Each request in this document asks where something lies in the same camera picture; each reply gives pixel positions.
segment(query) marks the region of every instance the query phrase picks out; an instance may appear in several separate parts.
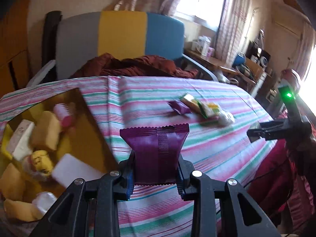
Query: purple packet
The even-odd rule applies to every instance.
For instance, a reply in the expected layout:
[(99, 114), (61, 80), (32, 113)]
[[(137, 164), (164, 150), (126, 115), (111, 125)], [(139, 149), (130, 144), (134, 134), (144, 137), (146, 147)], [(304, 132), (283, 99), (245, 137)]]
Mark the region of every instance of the purple packet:
[(180, 115), (184, 115), (184, 114), (187, 114), (187, 113), (191, 113), (191, 110), (190, 108), (185, 105), (184, 103), (182, 103), (181, 101), (178, 101), (178, 100), (173, 100), (173, 101), (169, 101), (167, 102), (170, 107), (176, 111), (177, 113), (179, 113)]
[(135, 184), (175, 183), (178, 159), (189, 134), (189, 124), (120, 130), (135, 151)]

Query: window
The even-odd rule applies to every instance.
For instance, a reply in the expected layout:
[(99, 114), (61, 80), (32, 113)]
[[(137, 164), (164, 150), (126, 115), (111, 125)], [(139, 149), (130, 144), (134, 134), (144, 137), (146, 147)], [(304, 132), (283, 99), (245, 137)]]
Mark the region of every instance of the window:
[(301, 86), (299, 96), (306, 103), (309, 109), (316, 115), (315, 99), (315, 76), (316, 76), (316, 47), (312, 51), (309, 69), (304, 77), (305, 81)]
[(176, 16), (217, 31), (221, 21), (224, 0), (181, 0)]

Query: metal screw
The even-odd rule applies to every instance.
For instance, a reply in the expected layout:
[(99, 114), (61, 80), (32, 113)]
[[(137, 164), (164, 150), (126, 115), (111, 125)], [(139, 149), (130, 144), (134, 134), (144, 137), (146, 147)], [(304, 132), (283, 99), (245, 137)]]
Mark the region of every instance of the metal screw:
[(202, 176), (202, 172), (201, 172), (201, 171), (198, 171), (198, 170), (194, 170), (194, 171), (192, 172), (192, 175), (195, 176), (195, 177), (200, 177), (200, 176)]
[(83, 184), (83, 179), (82, 179), (82, 178), (77, 178), (77, 179), (74, 181), (74, 183), (75, 183), (76, 185), (81, 185), (81, 184)]
[(113, 171), (110, 172), (110, 175), (111, 176), (118, 176), (119, 175), (119, 171), (113, 170)]
[(231, 179), (228, 180), (228, 183), (229, 183), (230, 185), (233, 185), (233, 186), (234, 186), (234, 185), (237, 184), (237, 181), (236, 181), (235, 179), (232, 179), (232, 178), (231, 178)]

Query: wall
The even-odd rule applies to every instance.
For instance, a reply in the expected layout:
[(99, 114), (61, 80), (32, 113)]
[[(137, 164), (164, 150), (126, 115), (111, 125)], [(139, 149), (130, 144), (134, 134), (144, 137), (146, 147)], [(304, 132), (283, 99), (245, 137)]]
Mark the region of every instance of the wall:
[(256, 8), (256, 14), (254, 16), (253, 23), (249, 28), (247, 39), (242, 39), (240, 44), (240, 50), (245, 53), (249, 44), (249, 41), (255, 40), (259, 30), (265, 28), (265, 35), (268, 34), (269, 27), (271, 25), (271, 6), (272, 0), (252, 0), (247, 20), (245, 23), (245, 29), (243, 37), (247, 34), (248, 26), (250, 25), (253, 10)]
[(117, 0), (30, 0), (27, 18), (28, 50), (32, 73), (41, 68), (41, 42), (45, 15), (53, 10), (62, 11), (63, 18), (101, 11)]
[(303, 32), (304, 20), (306, 20), (305, 16), (293, 8), (273, 4), (272, 24), (265, 50), (271, 55), (269, 66), (274, 69), (278, 76), (289, 65), (288, 58), (294, 58), (298, 41)]

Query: red blanket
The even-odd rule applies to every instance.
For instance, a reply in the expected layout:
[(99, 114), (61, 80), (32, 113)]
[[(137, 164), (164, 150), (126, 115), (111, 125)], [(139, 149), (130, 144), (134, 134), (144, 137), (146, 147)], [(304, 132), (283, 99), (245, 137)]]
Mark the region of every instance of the red blanket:
[(160, 56), (146, 55), (135, 59), (115, 59), (105, 53), (89, 60), (71, 78), (91, 76), (169, 76), (195, 78), (198, 70), (184, 71)]
[(283, 205), (293, 191), (294, 168), (287, 159), (285, 140), (277, 141), (275, 147), (260, 164), (255, 177), (266, 173), (268, 174), (251, 183), (248, 193), (270, 216), (284, 209)]

